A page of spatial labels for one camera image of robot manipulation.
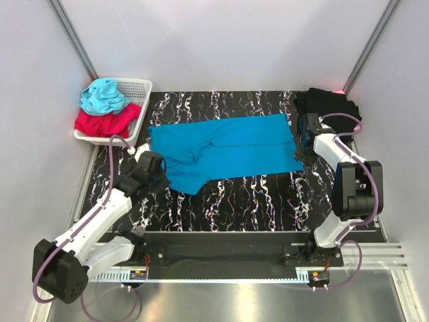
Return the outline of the blue t-shirt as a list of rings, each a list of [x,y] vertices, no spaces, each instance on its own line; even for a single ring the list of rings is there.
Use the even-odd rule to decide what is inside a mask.
[[[151,150],[164,157],[171,189],[195,195],[210,180],[304,169],[284,114],[149,127]]]

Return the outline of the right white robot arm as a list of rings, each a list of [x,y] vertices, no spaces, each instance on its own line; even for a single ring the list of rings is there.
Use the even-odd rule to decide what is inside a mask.
[[[333,133],[304,133],[294,156],[309,164],[322,158],[334,170],[331,212],[296,251],[297,260],[319,266],[336,256],[353,228],[383,210],[383,167],[352,151]]]

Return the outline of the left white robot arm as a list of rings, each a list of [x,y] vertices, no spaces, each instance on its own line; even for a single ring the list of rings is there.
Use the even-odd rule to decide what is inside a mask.
[[[140,264],[145,256],[143,239],[126,232],[103,246],[96,243],[118,219],[130,212],[150,193],[169,185],[166,161],[155,152],[144,151],[133,166],[112,176],[102,201],[54,241],[42,239],[34,248],[33,297],[42,289],[65,304],[73,303],[88,282],[115,264]]]

